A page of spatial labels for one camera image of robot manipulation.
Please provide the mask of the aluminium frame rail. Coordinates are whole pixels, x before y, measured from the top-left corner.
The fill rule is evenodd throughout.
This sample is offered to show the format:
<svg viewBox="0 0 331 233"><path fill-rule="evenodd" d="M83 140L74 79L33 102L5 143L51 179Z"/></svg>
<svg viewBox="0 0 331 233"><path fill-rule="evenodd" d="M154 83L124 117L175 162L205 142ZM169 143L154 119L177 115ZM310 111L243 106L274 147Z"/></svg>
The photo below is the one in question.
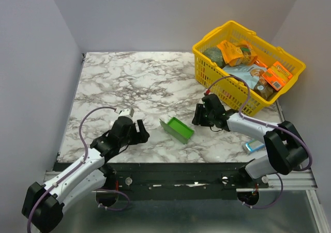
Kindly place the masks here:
<svg viewBox="0 0 331 233"><path fill-rule="evenodd" d="M316 190L318 185L315 181L314 175L311 170L303 172L291 172L288 175L279 175L283 182L284 191L305 191ZM267 175L268 188L262 190L265 191L280 191L281 184L276 174Z"/></svg>

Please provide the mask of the orange snack bag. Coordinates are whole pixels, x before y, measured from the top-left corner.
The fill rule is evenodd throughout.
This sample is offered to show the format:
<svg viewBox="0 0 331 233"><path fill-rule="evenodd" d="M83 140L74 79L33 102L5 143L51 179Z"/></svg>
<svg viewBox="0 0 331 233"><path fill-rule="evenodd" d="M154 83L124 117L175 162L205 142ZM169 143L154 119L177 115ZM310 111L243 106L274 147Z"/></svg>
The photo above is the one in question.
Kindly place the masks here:
<svg viewBox="0 0 331 233"><path fill-rule="evenodd" d="M217 45L217 48L222 52L224 62L231 67L252 65L258 59L251 44L245 40L235 43L224 40Z"/></svg>

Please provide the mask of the yellow plastic shopping basket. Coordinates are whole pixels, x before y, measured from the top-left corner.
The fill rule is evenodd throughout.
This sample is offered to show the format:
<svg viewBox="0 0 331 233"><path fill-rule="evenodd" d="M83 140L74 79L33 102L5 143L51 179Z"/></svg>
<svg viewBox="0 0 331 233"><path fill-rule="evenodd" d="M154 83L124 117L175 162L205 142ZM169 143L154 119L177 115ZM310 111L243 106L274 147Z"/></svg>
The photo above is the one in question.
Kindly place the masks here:
<svg viewBox="0 0 331 233"><path fill-rule="evenodd" d="M222 41L230 43L248 43L256 52L261 65L238 65L231 67L223 62L213 62L206 54L221 58L217 47ZM254 116L264 107L272 105L282 94L286 93L298 80L306 65L287 53L281 47L275 47L261 39L252 30L235 21L228 21L204 36L196 43L194 54L196 80L215 93L221 101L232 109L239 107L247 100L243 113ZM262 80L262 73L275 62L280 62L292 75L289 82L279 91L274 90Z"/></svg>

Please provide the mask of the orange cracker box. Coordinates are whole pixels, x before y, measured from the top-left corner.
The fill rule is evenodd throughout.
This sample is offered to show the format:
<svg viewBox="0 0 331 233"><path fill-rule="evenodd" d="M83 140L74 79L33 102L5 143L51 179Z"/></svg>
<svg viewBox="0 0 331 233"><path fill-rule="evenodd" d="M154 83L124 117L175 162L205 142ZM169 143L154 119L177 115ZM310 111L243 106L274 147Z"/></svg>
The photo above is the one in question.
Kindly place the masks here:
<svg viewBox="0 0 331 233"><path fill-rule="evenodd" d="M262 77L273 89L279 91L288 83L293 75L279 61L277 61L262 74Z"/></svg>

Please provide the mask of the green paper box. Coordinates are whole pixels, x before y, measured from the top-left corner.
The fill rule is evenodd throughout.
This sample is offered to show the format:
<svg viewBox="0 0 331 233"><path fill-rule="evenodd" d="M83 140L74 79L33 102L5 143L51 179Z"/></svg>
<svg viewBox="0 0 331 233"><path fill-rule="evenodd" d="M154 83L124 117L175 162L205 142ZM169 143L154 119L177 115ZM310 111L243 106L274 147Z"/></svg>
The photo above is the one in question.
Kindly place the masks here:
<svg viewBox="0 0 331 233"><path fill-rule="evenodd" d="M176 117L172 117L167 123L162 119L159 119L159 121L163 129L182 144L187 144L194 134L193 129L188 127Z"/></svg>

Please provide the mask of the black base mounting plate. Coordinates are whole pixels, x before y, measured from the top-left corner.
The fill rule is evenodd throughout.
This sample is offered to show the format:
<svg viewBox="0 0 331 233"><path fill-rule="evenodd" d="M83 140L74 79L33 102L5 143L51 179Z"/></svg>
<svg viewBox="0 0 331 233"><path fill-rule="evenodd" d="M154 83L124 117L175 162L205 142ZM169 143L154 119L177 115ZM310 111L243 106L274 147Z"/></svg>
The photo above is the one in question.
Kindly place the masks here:
<svg viewBox="0 0 331 233"><path fill-rule="evenodd" d="M240 175L243 163L109 163L104 185L98 189L118 190L131 200L184 200L244 198L256 203L253 190L268 188L267 175L248 179ZM69 194L75 203L93 190L82 181Z"/></svg>

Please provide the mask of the small blue white packet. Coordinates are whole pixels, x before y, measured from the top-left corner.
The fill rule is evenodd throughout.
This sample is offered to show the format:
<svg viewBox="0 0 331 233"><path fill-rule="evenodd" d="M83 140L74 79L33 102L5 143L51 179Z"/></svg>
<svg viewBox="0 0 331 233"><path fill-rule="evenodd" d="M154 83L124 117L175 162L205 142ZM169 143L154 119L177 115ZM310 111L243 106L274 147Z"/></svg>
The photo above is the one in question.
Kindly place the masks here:
<svg viewBox="0 0 331 233"><path fill-rule="evenodd" d="M247 154L256 152L260 149L263 149L264 147L265 147L264 143L262 143L256 139L252 139L252 140L246 142L245 144L243 144L243 149Z"/></svg>

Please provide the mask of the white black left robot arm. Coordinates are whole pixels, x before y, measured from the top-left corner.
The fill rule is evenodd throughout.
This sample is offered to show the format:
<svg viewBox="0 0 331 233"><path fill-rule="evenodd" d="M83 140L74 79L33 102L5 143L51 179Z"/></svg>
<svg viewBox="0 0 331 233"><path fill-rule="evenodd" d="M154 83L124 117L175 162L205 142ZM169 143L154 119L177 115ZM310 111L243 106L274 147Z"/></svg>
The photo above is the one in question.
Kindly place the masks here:
<svg viewBox="0 0 331 233"><path fill-rule="evenodd" d="M82 181L93 184L89 175L97 175L95 189L111 188L115 177L107 171L106 163L117 156L121 148L146 143L149 137L141 119L133 122L128 115L118 116L112 128L94 139L85 154L57 177L44 184L34 182L28 187L22 207L22 214L27 218L27 232L32 231L32 226L41 232L51 232L72 201L70 192Z"/></svg>

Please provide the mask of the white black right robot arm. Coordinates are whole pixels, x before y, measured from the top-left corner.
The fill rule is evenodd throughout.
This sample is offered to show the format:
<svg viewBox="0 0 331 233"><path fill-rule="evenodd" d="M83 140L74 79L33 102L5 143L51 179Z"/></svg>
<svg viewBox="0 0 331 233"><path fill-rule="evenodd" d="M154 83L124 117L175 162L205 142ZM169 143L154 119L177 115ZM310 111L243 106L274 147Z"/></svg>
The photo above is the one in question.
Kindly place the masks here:
<svg viewBox="0 0 331 233"><path fill-rule="evenodd" d="M246 188L265 175L298 171L300 165L311 158L307 145L291 122L261 121L234 109L226 110L215 94L205 95L202 103L196 105L192 123L237 132L264 144L267 154L245 164L238 174L239 184Z"/></svg>

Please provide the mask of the light blue snack bag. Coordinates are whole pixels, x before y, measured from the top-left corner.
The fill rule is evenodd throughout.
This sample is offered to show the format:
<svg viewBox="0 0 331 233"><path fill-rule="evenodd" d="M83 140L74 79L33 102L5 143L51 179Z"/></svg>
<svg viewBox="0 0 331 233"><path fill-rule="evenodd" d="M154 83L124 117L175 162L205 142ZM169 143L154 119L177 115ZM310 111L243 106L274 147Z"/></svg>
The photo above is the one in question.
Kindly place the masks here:
<svg viewBox="0 0 331 233"><path fill-rule="evenodd" d="M236 76L247 83L247 85L251 89L262 91L265 89L266 81L262 77L262 74L267 69L264 67L260 67L256 64L252 64L250 66L246 65L238 65L231 67L230 65L226 65L223 68L223 71L228 73L229 75Z"/></svg>

